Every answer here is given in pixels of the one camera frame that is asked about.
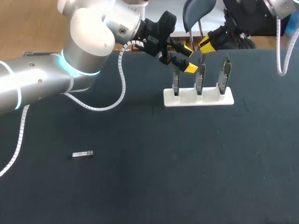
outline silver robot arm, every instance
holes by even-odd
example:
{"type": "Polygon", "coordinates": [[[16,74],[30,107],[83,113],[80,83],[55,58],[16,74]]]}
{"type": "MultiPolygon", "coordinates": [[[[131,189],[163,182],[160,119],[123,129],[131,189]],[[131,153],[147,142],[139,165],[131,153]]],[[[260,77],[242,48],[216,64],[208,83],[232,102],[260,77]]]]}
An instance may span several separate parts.
{"type": "Polygon", "coordinates": [[[139,13],[118,0],[59,0],[58,10],[70,19],[70,37],[60,54],[0,62],[0,114],[89,89],[115,41],[132,40],[140,25],[139,13]]]}

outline white holder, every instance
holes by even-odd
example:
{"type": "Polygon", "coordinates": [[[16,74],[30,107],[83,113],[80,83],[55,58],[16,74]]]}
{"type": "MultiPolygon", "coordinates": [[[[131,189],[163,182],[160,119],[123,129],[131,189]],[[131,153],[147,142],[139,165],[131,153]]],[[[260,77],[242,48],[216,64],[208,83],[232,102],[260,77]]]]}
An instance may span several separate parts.
{"type": "Polygon", "coordinates": [[[179,96],[174,95],[173,88],[164,90],[165,106],[215,106],[233,105],[234,98],[229,87],[225,94],[221,95],[218,87],[204,87],[202,96],[197,95],[196,86],[194,88],[180,88],[179,96]]]}

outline robotic arm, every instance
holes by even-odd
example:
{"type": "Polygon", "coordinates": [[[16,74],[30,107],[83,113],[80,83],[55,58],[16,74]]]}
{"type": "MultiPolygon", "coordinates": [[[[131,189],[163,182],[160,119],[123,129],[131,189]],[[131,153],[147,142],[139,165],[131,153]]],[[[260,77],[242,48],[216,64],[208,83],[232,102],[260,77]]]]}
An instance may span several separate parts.
{"type": "Polygon", "coordinates": [[[164,64],[173,63],[194,73],[197,66],[168,52],[172,46],[191,56],[185,45],[173,41],[176,17],[165,12],[159,22],[142,21],[121,0],[59,0],[58,10],[70,20],[70,37],[60,54],[39,54],[0,62],[0,114],[42,98],[89,89],[113,51],[115,42],[131,40],[164,64]]]}
{"type": "MultiPolygon", "coordinates": [[[[283,19],[299,9],[297,0],[223,0],[225,24],[209,32],[200,42],[203,53],[219,49],[254,48],[248,36],[263,29],[273,17],[283,19]]],[[[193,25],[212,11],[216,0],[188,0],[184,6],[184,26],[189,32],[193,25]]]]}

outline small metal module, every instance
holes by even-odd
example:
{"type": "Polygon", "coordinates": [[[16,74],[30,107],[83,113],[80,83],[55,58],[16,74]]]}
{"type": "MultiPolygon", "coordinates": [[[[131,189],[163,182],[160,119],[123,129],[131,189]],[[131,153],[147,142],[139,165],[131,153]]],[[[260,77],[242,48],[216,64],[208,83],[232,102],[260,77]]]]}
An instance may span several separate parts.
{"type": "Polygon", "coordinates": [[[93,156],[93,151],[86,151],[86,152],[80,152],[80,153],[73,153],[72,158],[86,158],[93,156]]]}

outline wooden floor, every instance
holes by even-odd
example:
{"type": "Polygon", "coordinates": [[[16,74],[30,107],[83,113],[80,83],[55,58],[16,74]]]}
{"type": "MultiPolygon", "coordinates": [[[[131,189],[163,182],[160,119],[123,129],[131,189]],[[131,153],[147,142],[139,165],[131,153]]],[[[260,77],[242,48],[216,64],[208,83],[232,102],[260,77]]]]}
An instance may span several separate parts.
{"type": "MultiPolygon", "coordinates": [[[[69,22],[57,11],[57,0],[1,0],[0,60],[20,57],[23,51],[59,52],[68,34],[69,22]]],[[[252,40],[259,48],[275,48],[275,37],[252,40]]],[[[283,47],[287,40],[282,39],[283,47]]]]}

